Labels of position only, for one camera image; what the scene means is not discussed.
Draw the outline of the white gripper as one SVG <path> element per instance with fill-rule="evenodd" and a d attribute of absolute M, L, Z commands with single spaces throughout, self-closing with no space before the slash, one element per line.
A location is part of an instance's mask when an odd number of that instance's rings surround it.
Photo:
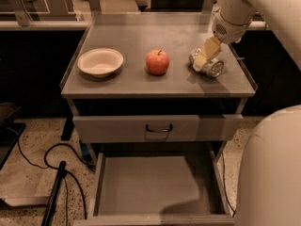
<path fill-rule="evenodd" d="M 207 59 L 216 57 L 221 51 L 221 42 L 231 44 L 238 42 L 247 31 L 251 23 L 251 10 L 249 8 L 222 7 L 214 15 L 212 31 L 214 36 L 208 38 L 193 62 L 195 71 L 200 72 L 207 63 Z"/>

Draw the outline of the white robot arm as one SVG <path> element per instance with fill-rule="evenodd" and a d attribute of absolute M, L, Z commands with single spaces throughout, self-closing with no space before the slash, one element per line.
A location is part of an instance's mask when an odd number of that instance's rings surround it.
<path fill-rule="evenodd" d="M 213 36 L 193 62 L 201 71 L 260 13 L 301 69 L 301 0 L 224 0 Z M 234 226 L 301 226 L 301 106 L 281 109 L 251 133 L 242 156 Z"/>

